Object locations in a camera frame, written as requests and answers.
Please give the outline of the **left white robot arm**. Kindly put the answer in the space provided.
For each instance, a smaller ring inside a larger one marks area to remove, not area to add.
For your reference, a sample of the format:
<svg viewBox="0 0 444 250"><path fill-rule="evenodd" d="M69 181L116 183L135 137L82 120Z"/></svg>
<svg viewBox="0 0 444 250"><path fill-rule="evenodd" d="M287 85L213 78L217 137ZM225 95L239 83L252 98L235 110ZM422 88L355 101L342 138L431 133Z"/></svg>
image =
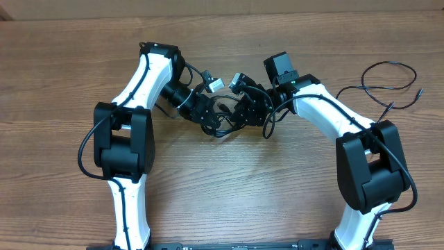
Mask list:
<svg viewBox="0 0 444 250"><path fill-rule="evenodd" d="M213 93L223 83L207 72L194 89L180 82L184 68L195 68L182 57L177 46L140 43L139 65L133 77L110 103L94 108L94 125L80 144L78 156L89 139L94 141L94 163L101 168L97 176L88 172L81 160L80 170L90 178L110 186L116 222L116 235L109 249L148 249L151 229L146 215L146 179L155 158L152 109L159 97L166 99L178 114L191 122L219 128Z"/></svg>

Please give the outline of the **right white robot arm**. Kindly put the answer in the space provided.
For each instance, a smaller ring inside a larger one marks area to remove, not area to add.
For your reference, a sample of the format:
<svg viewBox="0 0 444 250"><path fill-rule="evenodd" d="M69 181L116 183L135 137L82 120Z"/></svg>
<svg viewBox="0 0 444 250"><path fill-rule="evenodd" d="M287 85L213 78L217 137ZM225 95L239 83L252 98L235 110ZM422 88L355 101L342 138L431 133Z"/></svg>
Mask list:
<svg viewBox="0 0 444 250"><path fill-rule="evenodd" d="M246 103L235 113L241 121L265 127L287 109L335 143L337 183L346 203L341 221L327 239L298 240L293 249L393 249L392 240L374 239L375 229L384 215L411 210L418 191L392 122L374 122L355 113L310 74L278 76L270 90L263 90L237 73L230 89L246 94Z"/></svg>

